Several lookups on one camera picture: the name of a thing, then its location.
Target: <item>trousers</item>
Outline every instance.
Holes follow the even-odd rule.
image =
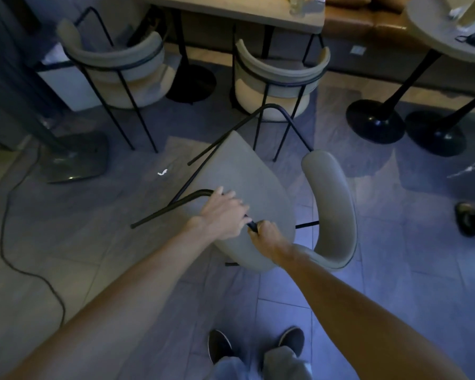
[[[264,355],[264,380],[311,380],[311,365],[288,346],[280,346]],[[248,371],[239,357],[218,361],[205,380],[248,380]]]

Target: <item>chair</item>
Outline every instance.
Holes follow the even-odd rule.
[[[267,219],[276,222],[291,242],[296,229],[320,224],[315,250],[301,245],[295,245],[296,248],[306,252],[313,261],[326,269],[344,268],[352,259],[357,245],[355,210],[346,177],[329,153],[322,150],[308,153],[301,166],[315,196],[319,220],[295,225],[294,208],[287,192],[274,173],[234,131],[268,108],[278,110],[297,132],[285,109],[273,104],[259,108],[202,153],[213,149],[165,208],[131,227],[135,228],[181,206],[187,217],[194,216],[205,202],[195,198],[209,196],[212,189],[223,185],[234,189],[245,203],[250,204],[249,215],[254,221]],[[215,245],[243,267],[262,272],[275,266],[255,249],[246,232],[241,232],[234,239],[217,241]]]
[[[311,41],[312,38],[310,38],[303,62],[310,49]],[[310,93],[317,87],[320,78],[326,72],[330,57],[329,48],[323,48],[319,62],[313,68],[305,68],[303,62],[258,60],[248,52],[242,39],[238,42],[234,40],[232,51],[234,104],[247,113],[252,113],[265,104],[277,104],[283,107],[291,118],[295,118],[308,107]],[[265,109],[259,115],[253,142],[254,150],[257,146],[262,120],[285,122],[285,117],[275,109]],[[285,130],[284,138],[287,136],[289,127],[287,126]]]
[[[150,33],[138,44],[124,50],[106,53],[85,50],[76,26],[90,12],[95,13],[109,43],[114,46],[100,15],[90,7],[76,24],[66,18],[58,24],[57,34],[65,53],[82,71],[130,148],[134,149],[110,108],[134,109],[154,151],[158,153],[139,108],[165,96],[171,88],[181,56],[165,52],[158,32]]]

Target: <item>hand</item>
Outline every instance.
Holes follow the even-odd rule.
[[[257,223],[259,233],[248,229],[253,245],[265,257],[279,265],[279,259],[292,251],[292,243],[279,231],[275,223],[263,220]]]
[[[222,194],[223,186],[219,186],[203,206],[200,216],[193,217],[189,223],[202,224],[212,240],[225,240],[239,236],[241,229],[252,219],[245,217],[249,205],[234,198],[236,192],[229,191]]]

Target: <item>person's left hand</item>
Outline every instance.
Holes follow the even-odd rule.
[[[235,198],[236,192],[222,192],[222,186],[216,188],[203,206],[200,216],[190,219],[202,225],[208,236],[214,240],[239,236],[241,229],[252,221],[250,217],[245,217],[250,206],[243,205],[242,200]]]

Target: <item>black cable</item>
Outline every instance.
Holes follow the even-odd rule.
[[[38,278],[38,279],[40,279],[40,280],[42,280],[46,283],[46,285],[49,287],[51,293],[56,297],[56,300],[62,306],[62,320],[60,321],[60,326],[59,326],[59,328],[61,328],[63,323],[65,322],[65,313],[66,313],[65,303],[63,302],[62,297],[57,293],[55,288],[53,288],[51,283],[46,278],[42,277],[39,274],[26,272],[24,270],[21,270],[21,269],[18,269],[16,267],[14,267],[14,265],[6,258],[6,255],[5,255],[4,250],[3,250],[3,239],[4,239],[5,230],[6,230],[7,214],[9,213],[9,207],[11,205],[12,194],[23,183],[23,181],[25,181],[26,178],[30,175],[30,173],[33,171],[33,168],[39,162],[39,159],[40,159],[40,145],[37,149],[37,158],[35,159],[34,163],[32,165],[30,165],[30,167],[28,168],[28,170],[25,173],[25,175],[23,176],[23,178],[7,193],[6,209],[3,212],[2,223],[1,223],[1,226],[0,226],[0,258],[10,269],[15,270],[16,272],[18,272],[20,274],[24,274],[26,276],[36,277],[36,278]]]

